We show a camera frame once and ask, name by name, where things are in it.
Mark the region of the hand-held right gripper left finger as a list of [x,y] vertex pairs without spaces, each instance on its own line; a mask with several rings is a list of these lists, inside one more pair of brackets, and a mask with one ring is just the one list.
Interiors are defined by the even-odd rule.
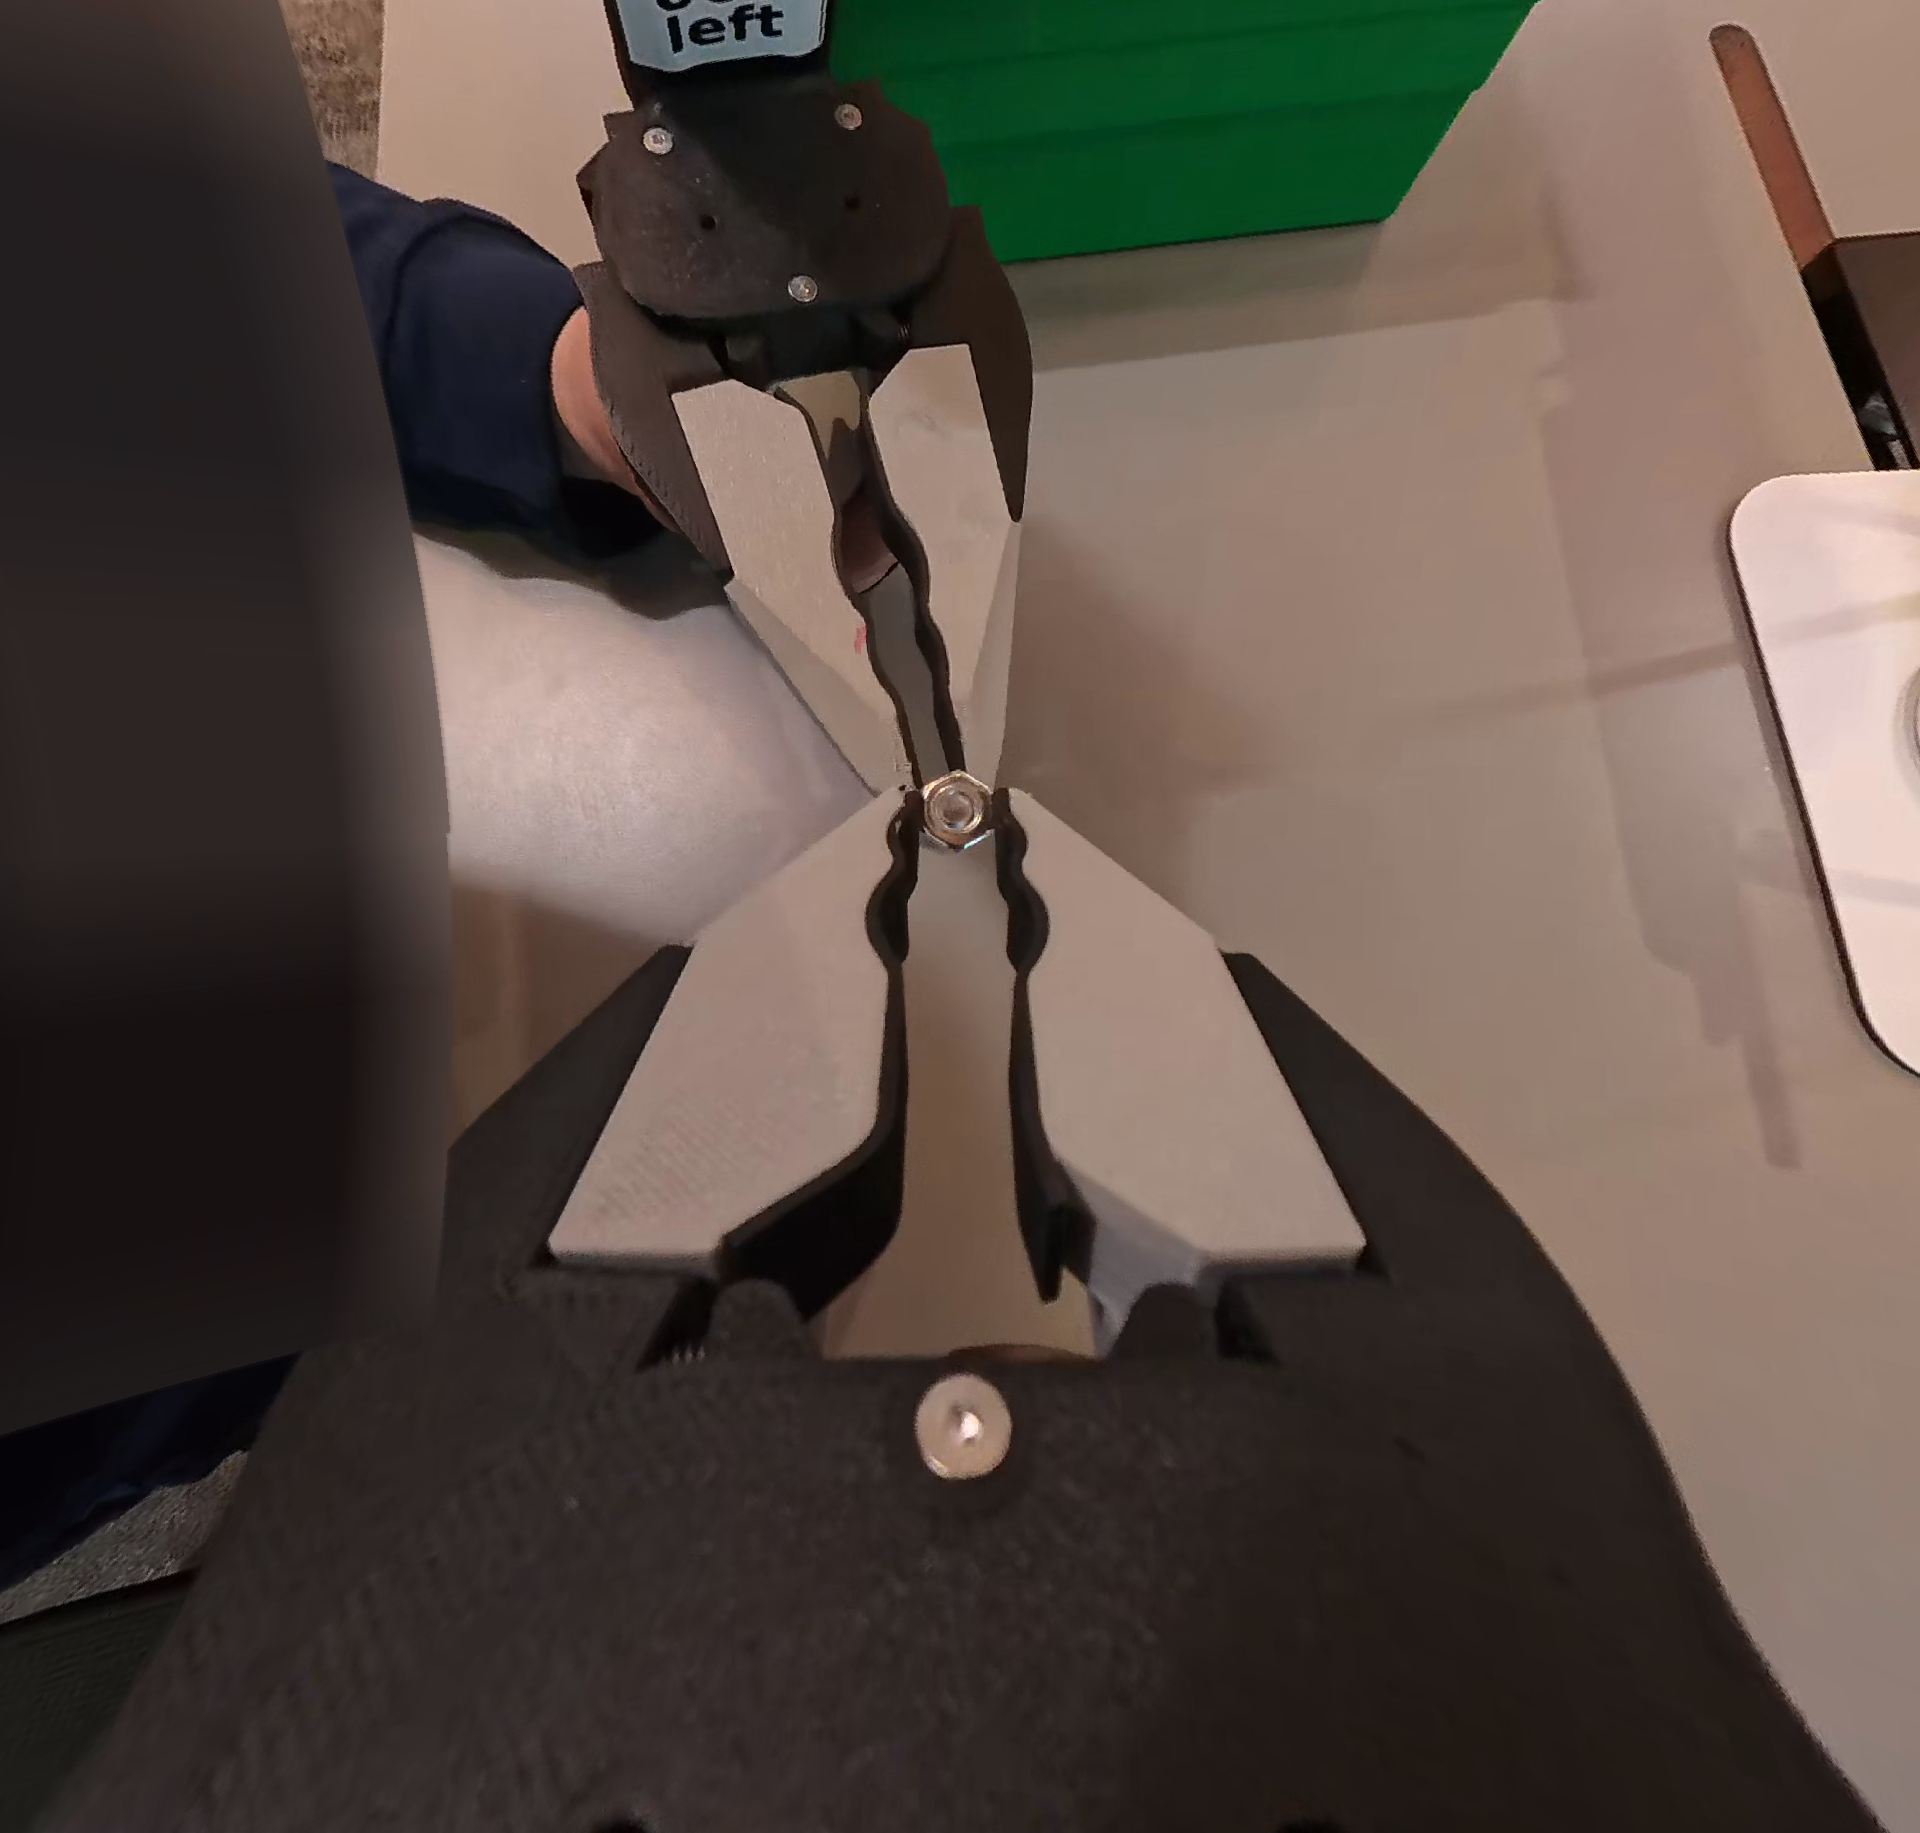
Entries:
[[879,796],[687,951],[546,1240],[570,1269],[825,1311],[902,1215],[921,797]]

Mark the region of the person's left hand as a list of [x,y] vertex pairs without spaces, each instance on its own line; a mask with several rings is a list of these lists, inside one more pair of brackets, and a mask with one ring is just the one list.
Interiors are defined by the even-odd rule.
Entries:
[[662,527],[670,517],[637,479],[625,458],[593,368],[591,320],[580,305],[570,311],[558,333],[548,355],[548,400],[562,439],[562,458],[567,475],[590,479],[639,501]]

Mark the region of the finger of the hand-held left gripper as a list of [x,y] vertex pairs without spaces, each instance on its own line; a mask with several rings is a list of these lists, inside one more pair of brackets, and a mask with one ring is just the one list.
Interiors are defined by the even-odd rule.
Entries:
[[960,770],[1001,783],[1020,569],[973,353],[912,350],[867,399],[885,496],[925,565],[924,601],[948,664]]
[[912,777],[895,697],[841,575],[841,525],[863,472],[856,377],[774,387],[717,380],[673,396],[729,563],[726,598],[871,792]]

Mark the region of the green plastic bin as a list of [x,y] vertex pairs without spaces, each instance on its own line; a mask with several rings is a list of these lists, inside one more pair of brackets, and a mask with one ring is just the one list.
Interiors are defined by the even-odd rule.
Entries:
[[838,0],[1001,261],[1389,219],[1538,0]]

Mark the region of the white and wood document stand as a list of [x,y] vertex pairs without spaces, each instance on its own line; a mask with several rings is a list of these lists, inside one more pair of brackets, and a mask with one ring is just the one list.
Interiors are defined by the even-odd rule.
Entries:
[[1917,473],[1767,479],[1730,556],[1860,1025],[1917,1073]]

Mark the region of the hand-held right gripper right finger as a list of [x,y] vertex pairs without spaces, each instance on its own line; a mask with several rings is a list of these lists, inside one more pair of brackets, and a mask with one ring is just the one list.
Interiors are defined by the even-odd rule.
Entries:
[[994,800],[1020,1241],[1108,1353],[1155,1289],[1345,1273],[1366,1235],[1212,936],[1026,792]]

